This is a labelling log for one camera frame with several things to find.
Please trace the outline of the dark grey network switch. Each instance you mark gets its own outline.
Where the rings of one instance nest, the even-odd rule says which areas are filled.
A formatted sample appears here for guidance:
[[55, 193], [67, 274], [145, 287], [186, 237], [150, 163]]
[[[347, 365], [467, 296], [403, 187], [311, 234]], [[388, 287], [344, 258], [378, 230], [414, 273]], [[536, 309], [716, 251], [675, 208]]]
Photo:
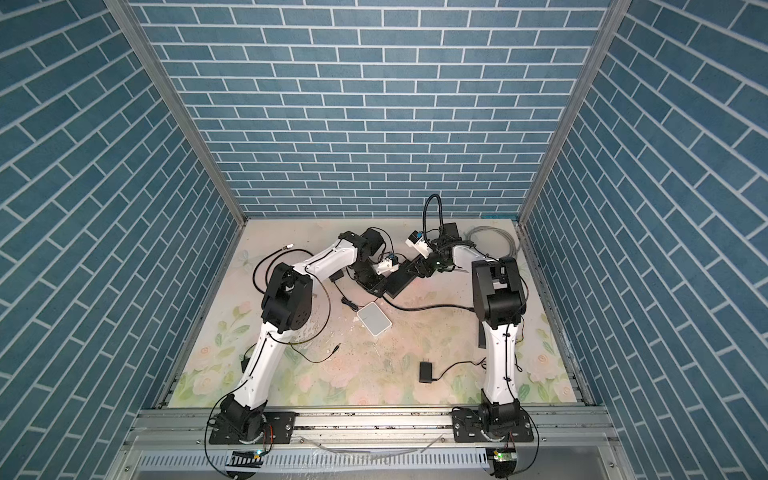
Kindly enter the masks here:
[[478, 324], [478, 348], [486, 349], [486, 335], [484, 332], [483, 324]]

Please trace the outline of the black ribbed box device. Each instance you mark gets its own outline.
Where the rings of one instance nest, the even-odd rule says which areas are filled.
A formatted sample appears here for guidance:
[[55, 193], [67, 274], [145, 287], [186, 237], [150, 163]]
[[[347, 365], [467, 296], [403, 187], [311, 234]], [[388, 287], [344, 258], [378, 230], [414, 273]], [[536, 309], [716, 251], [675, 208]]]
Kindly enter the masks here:
[[406, 260], [398, 265], [398, 269], [387, 277], [384, 283], [384, 292], [391, 298], [397, 297], [414, 279], [425, 278], [426, 264], [421, 256], [413, 260]]

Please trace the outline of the black power adapter with plug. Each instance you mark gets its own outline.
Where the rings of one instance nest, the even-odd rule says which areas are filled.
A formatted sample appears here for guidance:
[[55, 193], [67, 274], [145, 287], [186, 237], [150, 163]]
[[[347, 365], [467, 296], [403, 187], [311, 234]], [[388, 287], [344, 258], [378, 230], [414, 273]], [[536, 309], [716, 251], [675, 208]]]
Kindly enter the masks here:
[[473, 367], [486, 367], [487, 359], [481, 358], [480, 360], [462, 360], [457, 361], [446, 367], [439, 375], [434, 375], [434, 364], [429, 361], [421, 361], [419, 363], [418, 381], [422, 384], [430, 384], [443, 379], [443, 377], [452, 369], [463, 366], [471, 365]]

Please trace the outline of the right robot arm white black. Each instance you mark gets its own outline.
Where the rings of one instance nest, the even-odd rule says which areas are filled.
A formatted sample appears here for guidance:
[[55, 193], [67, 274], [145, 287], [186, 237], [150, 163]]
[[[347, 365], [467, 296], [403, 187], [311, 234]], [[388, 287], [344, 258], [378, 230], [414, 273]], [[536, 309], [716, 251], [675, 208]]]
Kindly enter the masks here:
[[486, 376], [477, 408], [478, 428], [490, 441], [510, 438], [524, 424], [515, 384], [515, 346], [518, 327], [527, 308], [527, 293], [516, 260], [517, 247], [508, 242], [508, 254], [491, 258], [476, 247], [454, 246], [449, 254], [416, 244], [414, 259], [421, 276], [449, 266], [470, 273], [473, 311], [485, 338]]

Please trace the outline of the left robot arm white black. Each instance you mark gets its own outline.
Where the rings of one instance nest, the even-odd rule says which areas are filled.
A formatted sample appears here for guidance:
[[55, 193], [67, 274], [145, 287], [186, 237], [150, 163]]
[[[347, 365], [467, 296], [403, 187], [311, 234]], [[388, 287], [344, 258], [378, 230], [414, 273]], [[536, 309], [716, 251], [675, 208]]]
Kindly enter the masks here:
[[371, 258], [384, 245], [372, 228], [362, 234], [343, 232], [338, 240], [301, 262], [275, 266], [261, 302], [262, 327], [239, 384], [217, 402], [207, 428], [213, 445], [253, 444], [270, 441], [264, 415], [272, 378], [288, 346], [312, 315], [314, 288], [349, 267], [378, 281]]

